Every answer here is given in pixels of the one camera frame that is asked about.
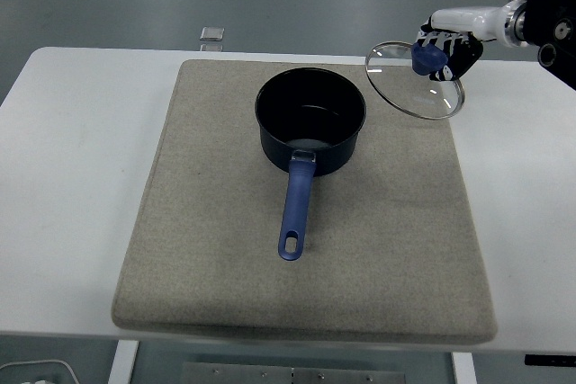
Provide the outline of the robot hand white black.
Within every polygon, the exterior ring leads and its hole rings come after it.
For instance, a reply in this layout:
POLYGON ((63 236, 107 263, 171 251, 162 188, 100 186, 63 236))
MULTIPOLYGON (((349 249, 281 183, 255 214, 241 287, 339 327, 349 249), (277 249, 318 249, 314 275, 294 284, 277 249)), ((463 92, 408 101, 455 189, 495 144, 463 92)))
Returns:
POLYGON ((511 42, 510 25, 498 7, 450 8, 434 12, 410 48, 413 71, 433 81, 455 81, 483 53, 483 44, 511 42))

